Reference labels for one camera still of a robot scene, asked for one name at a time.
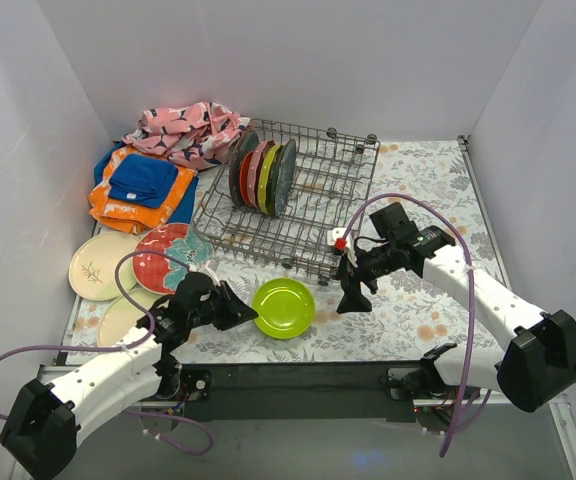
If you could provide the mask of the cream leaf plate near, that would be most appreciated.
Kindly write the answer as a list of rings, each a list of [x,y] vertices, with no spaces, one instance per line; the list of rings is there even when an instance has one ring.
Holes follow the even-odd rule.
[[[162,297],[161,294],[136,288],[129,292],[133,300],[143,307],[150,308]],[[97,328],[97,346],[111,347],[136,325],[144,313],[132,305],[124,297],[115,299],[102,316]]]

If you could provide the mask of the orange blue cloth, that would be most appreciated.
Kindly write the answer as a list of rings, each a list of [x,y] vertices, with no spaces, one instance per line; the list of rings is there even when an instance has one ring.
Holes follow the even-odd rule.
[[[141,234],[192,218],[198,174],[118,143],[93,170],[89,214],[100,224]]]

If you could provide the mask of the orange plate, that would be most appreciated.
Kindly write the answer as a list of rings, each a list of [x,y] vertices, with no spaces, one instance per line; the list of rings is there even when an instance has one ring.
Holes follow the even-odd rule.
[[[256,204],[256,182],[259,163],[259,152],[250,151],[244,157],[240,169],[240,190],[244,203],[249,206]]]

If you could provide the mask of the cream leaf plate far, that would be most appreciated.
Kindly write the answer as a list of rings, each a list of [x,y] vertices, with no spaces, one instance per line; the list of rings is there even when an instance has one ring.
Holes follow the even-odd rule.
[[[68,279],[74,292],[91,301],[118,297],[116,266],[123,257],[135,251],[138,243],[136,237],[121,232],[103,232],[85,242],[69,266]]]

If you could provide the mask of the dark blue plate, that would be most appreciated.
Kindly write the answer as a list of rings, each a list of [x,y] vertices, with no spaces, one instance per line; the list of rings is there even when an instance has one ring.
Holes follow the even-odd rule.
[[[236,207],[244,205],[243,195],[240,187],[241,167],[245,156],[253,151],[259,144],[259,137],[255,130],[245,130],[241,137],[230,149],[229,155],[229,193],[233,204]]]
[[[296,165],[297,142],[290,139],[280,147],[279,154],[274,162],[271,184],[269,212],[272,216],[282,215],[288,204]]]

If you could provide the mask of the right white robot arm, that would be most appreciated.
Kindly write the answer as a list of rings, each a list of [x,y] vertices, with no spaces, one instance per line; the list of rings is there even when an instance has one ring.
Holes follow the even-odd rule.
[[[343,290],[340,314],[368,313],[377,281],[407,270],[433,284],[466,309],[493,336],[502,352],[468,352],[447,343],[424,354],[418,367],[395,382],[398,390],[443,397],[459,383],[503,393],[517,408],[533,412],[576,383],[576,321],[563,310],[547,313],[524,301],[481,269],[469,266],[445,230],[419,229],[400,203],[371,214],[379,236],[363,250],[343,228],[327,243],[340,261],[335,274]]]

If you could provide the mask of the cream leaf plate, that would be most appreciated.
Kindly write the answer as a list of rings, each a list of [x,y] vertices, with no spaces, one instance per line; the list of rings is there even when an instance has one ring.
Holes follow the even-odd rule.
[[[69,266],[68,279],[74,292],[91,301],[118,297],[116,266],[123,257],[135,251],[138,243],[136,237],[121,232],[103,232],[85,242]]]
[[[129,292],[133,300],[143,307],[150,308],[162,297],[161,294],[136,288]],[[111,347],[136,325],[144,313],[132,305],[124,297],[115,299],[102,316],[97,328],[97,346]]]

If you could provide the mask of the pink polka dot plate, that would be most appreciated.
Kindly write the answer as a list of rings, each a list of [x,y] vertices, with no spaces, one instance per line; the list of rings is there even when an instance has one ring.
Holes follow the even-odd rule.
[[[261,175],[263,161],[269,149],[275,145],[274,140],[262,141],[251,153],[246,177],[246,193],[251,206],[257,207],[257,186]]]

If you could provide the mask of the olive polka dot plate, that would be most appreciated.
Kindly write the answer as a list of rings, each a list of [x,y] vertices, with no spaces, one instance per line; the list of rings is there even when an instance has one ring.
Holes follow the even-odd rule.
[[[259,181],[257,185],[257,205],[259,209],[266,215],[271,214],[270,208],[270,181],[272,179],[272,167],[275,164],[278,154],[281,152],[283,146],[281,144],[273,145],[264,156]]]

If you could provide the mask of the red teal flower plate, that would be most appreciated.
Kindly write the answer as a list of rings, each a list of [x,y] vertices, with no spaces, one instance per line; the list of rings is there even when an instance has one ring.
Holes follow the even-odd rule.
[[[174,294],[188,266],[196,269],[211,259],[212,245],[185,223],[151,230],[138,243],[132,258],[138,284],[157,294]]]

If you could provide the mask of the lime green plate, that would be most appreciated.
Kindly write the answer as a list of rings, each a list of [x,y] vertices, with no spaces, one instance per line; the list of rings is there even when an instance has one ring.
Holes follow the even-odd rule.
[[[291,278],[276,278],[264,283],[254,294],[254,323],[273,339],[288,340],[303,334],[311,326],[316,304],[311,291]]]

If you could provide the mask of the floral tablecloth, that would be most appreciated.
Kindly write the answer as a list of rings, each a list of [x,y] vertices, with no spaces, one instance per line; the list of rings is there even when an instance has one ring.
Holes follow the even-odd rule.
[[[476,267],[500,283],[506,272],[478,199],[470,164],[455,141],[381,145],[372,195],[399,191],[441,213],[464,237]],[[412,273],[380,280],[368,314],[336,313],[340,289],[307,279],[315,302],[311,327],[295,339],[275,340],[248,322],[227,332],[194,330],[181,347],[182,363],[415,360],[448,341],[464,344],[467,311]]]

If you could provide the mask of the pink patterned cloth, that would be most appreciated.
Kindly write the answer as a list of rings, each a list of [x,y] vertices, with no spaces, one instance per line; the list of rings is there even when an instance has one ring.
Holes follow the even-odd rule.
[[[249,123],[248,117],[213,102],[153,108],[142,112],[137,127],[122,142],[144,154],[203,171],[227,161],[231,145]]]

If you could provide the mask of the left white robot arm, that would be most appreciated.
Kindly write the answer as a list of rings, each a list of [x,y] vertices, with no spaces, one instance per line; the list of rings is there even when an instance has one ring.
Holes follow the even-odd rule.
[[[227,282],[188,273],[110,352],[48,383],[34,379],[24,385],[0,434],[2,446],[32,478],[54,478],[92,432],[137,401],[189,395],[172,353],[193,329],[211,325],[225,331],[256,316]]]

